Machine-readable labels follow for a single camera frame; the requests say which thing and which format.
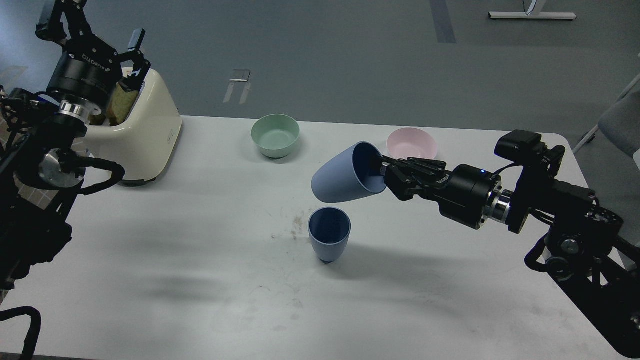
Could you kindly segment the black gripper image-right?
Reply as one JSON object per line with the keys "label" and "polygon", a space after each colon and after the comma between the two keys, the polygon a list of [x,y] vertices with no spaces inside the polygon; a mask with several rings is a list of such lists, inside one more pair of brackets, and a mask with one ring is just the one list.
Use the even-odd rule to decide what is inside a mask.
{"label": "black gripper image-right", "polygon": [[451,172],[445,186],[435,193],[436,181],[445,173],[446,162],[409,157],[395,159],[382,156],[380,174],[387,188],[400,201],[414,196],[438,203],[439,214],[473,230],[485,222],[485,210],[501,176],[468,164]]}

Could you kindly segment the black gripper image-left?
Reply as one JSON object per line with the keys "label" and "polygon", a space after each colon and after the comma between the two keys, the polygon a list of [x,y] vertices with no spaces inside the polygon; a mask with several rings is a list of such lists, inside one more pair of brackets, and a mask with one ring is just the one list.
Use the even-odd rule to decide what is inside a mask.
{"label": "black gripper image-left", "polygon": [[[106,107],[115,85],[124,92],[139,92],[151,69],[142,51],[144,28],[133,31],[127,51],[118,55],[115,49],[93,34],[84,8],[86,0],[46,0],[35,34],[62,47],[62,55],[46,87],[53,98],[61,101],[74,97]],[[130,75],[122,77],[119,64],[132,63]]]}

